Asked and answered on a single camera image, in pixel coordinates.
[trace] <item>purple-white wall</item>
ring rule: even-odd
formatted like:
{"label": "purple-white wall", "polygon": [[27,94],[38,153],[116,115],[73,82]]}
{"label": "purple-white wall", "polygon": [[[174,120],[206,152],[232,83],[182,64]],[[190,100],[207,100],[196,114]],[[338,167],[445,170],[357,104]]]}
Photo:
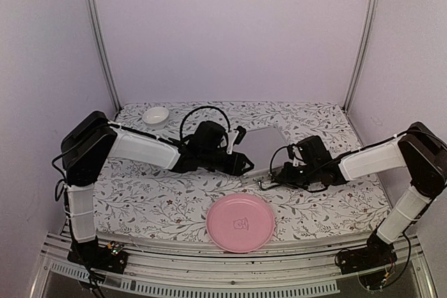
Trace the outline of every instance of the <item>purple-white wall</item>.
{"label": "purple-white wall", "polygon": [[0,0],[0,297],[23,298],[64,221],[50,167],[92,110],[112,112],[85,0]]}
{"label": "purple-white wall", "polygon": [[[379,0],[351,118],[365,144],[414,122],[447,140],[447,0]],[[383,174],[393,202],[410,181]],[[447,297],[447,192],[417,227],[439,297]]]}
{"label": "purple-white wall", "polygon": [[342,103],[367,0],[97,0],[124,103]]}

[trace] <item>metal frame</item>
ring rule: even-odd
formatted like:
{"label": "metal frame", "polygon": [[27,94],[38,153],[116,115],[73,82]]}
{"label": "metal frame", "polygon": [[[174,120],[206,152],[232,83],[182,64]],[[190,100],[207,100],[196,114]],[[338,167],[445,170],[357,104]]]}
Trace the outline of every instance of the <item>metal frame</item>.
{"label": "metal frame", "polygon": [[[363,64],[365,62],[365,55],[367,53],[367,47],[369,42],[369,37],[371,36],[372,25],[374,21],[374,16],[376,14],[376,7],[379,0],[369,0],[367,13],[365,18],[365,23],[362,30],[362,38],[360,40],[360,45],[357,52],[356,62],[354,65],[353,73],[349,81],[349,86],[346,92],[346,97],[344,99],[343,110],[349,113],[351,109],[354,96],[356,94],[356,89],[360,80],[360,75],[362,72]],[[105,49],[105,43],[103,40],[103,34],[101,32],[101,25],[98,17],[98,10],[96,7],[96,0],[86,0],[87,10],[89,11],[91,27],[96,42],[96,49],[98,50],[99,59],[101,62],[101,67],[103,69],[103,74],[105,78],[105,83],[110,95],[115,112],[121,110],[122,105],[119,101],[118,91],[115,85],[115,80],[112,76],[112,71],[110,69],[110,63],[108,61],[107,52]]]}
{"label": "metal frame", "polygon": [[89,11],[91,29],[95,37],[96,49],[98,50],[99,61],[101,62],[101,68],[103,69],[105,84],[107,86],[110,100],[112,101],[115,112],[119,112],[122,108],[119,102],[118,91],[115,85],[115,81],[110,70],[110,63],[105,51],[105,44],[103,40],[103,34],[101,32],[101,25],[99,24],[98,9],[96,8],[95,0],[85,0],[87,3],[87,10]]}
{"label": "metal frame", "polygon": [[346,113],[349,113],[354,96],[356,94],[356,89],[360,80],[360,75],[362,73],[363,64],[365,62],[365,55],[367,53],[367,48],[369,44],[369,37],[371,36],[372,24],[374,22],[374,16],[376,14],[377,3],[379,0],[369,0],[367,13],[365,18],[365,24],[363,26],[362,38],[360,40],[360,46],[358,48],[356,63],[354,70],[349,81],[348,91],[344,99],[343,109]]}
{"label": "metal frame", "polygon": [[[173,241],[158,241],[153,246],[137,246],[127,244],[129,264],[123,275],[99,273],[107,275],[103,286],[125,292],[137,293],[150,297],[165,297],[166,290],[177,290],[184,295],[175,294],[176,297],[207,298],[208,292],[220,292],[215,297],[269,297],[268,292],[276,292],[276,297],[293,297],[291,290],[303,290],[334,283],[335,281],[357,274],[342,275],[340,269],[334,264],[335,255],[343,248],[357,248],[365,245],[367,233],[352,234],[349,237],[331,237],[324,239],[324,244],[312,246],[312,241],[295,241],[288,243],[284,249],[283,244],[272,244],[269,248],[247,254],[227,254],[215,250],[211,244],[203,244],[209,248],[191,247],[191,244]],[[100,238],[101,245],[107,239]],[[423,251],[416,236],[410,237],[412,245],[413,263],[423,268]],[[66,229],[60,234],[48,234],[41,251],[44,262],[41,265],[41,276],[37,288],[43,288],[48,270],[81,281],[86,279],[86,272],[81,266],[69,263],[66,256],[71,246],[71,238]],[[398,256],[397,263],[406,262],[408,244],[405,239],[399,238],[395,242],[395,251]],[[359,274],[381,269],[370,269]],[[431,278],[422,276],[418,278],[423,298],[434,298],[436,292],[432,288]],[[33,298],[40,298],[40,290],[34,290]],[[259,292],[259,296],[250,292]],[[314,292],[314,295],[298,295],[298,297],[319,297],[323,292]]]}

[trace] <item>table surface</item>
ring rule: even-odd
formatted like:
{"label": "table surface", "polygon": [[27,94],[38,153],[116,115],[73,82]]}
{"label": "table surface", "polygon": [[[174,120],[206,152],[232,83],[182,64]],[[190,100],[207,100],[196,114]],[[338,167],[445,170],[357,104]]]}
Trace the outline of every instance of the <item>table surface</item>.
{"label": "table surface", "polygon": [[[168,125],[151,131],[142,122],[147,108],[170,110]],[[290,142],[320,135],[332,156],[360,143],[338,105],[330,103],[203,102],[128,104],[118,114],[124,126],[161,137],[178,138],[183,117],[193,108],[213,105],[228,115],[232,127],[247,130],[276,125]],[[185,123],[192,133],[203,120],[222,123],[222,116],[201,110]],[[146,163],[114,158],[106,162],[95,185],[95,224],[100,232],[128,237],[209,242],[205,216],[211,205],[232,193],[262,197],[275,214],[273,241],[316,239],[373,230],[386,216],[389,204],[376,175],[322,193],[277,188],[260,191],[243,186],[237,177],[205,170],[175,174]]]}

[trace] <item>metal pole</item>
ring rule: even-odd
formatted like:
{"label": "metal pole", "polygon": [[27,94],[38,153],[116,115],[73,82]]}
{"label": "metal pole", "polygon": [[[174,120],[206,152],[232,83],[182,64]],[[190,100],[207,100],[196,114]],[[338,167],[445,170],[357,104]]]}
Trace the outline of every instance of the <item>metal pole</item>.
{"label": "metal pole", "polygon": [[112,71],[110,70],[110,63],[105,51],[105,44],[103,40],[103,34],[101,33],[101,25],[99,24],[98,9],[96,8],[95,0],[85,0],[87,3],[87,10],[89,11],[91,28],[95,37],[96,49],[98,50],[99,60],[101,62],[101,68],[103,69],[104,79],[107,86],[107,90],[110,95],[115,112],[121,110],[121,103],[119,102],[118,91],[113,80]]}
{"label": "metal pole", "polygon": [[367,14],[365,18],[365,25],[363,27],[362,39],[360,40],[360,46],[358,48],[356,64],[349,82],[348,91],[346,93],[346,98],[344,99],[343,109],[348,114],[351,109],[354,96],[356,94],[356,89],[362,73],[363,64],[365,62],[365,55],[367,53],[367,48],[369,44],[369,37],[371,36],[372,24],[374,21],[374,16],[376,14],[376,7],[379,0],[369,0],[367,7]]}

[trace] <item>white arm segment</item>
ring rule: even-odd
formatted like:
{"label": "white arm segment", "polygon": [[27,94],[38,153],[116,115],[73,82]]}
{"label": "white arm segment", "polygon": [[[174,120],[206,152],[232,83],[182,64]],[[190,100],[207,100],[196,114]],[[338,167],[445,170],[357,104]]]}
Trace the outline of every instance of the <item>white arm segment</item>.
{"label": "white arm segment", "polygon": [[[111,157],[127,158],[133,161],[145,162],[163,169],[172,169],[180,154],[169,144],[115,129],[118,136],[108,155]],[[83,243],[95,240],[96,228],[93,216],[94,185],[79,187],[65,185],[70,206],[69,215],[71,227],[76,241]]]}
{"label": "white arm segment", "polygon": [[179,160],[178,150],[169,144],[120,129],[114,131],[118,137],[110,150],[109,158],[127,158],[168,170]]}
{"label": "white arm segment", "polygon": [[387,143],[343,158],[339,168],[345,180],[353,181],[367,174],[375,174],[397,167],[406,167],[404,157],[397,145],[400,138],[397,137]]}
{"label": "white arm segment", "polygon": [[[352,181],[366,174],[406,167],[397,145],[400,138],[343,158],[339,167],[345,180]],[[430,201],[430,198],[421,195],[414,186],[410,186],[380,224],[377,236],[387,244],[393,243]]]}
{"label": "white arm segment", "polygon": [[79,243],[95,240],[96,228],[93,217],[93,188],[94,185],[80,188],[75,185],[65,185],[70,213],[73,235]]}
{"label": "white arm segment", "polygon": [[414,186],[408,187],[390,214],[380,224],[377,236],[387,244],[393,243],[431,201],[430,198],[421,195]]}

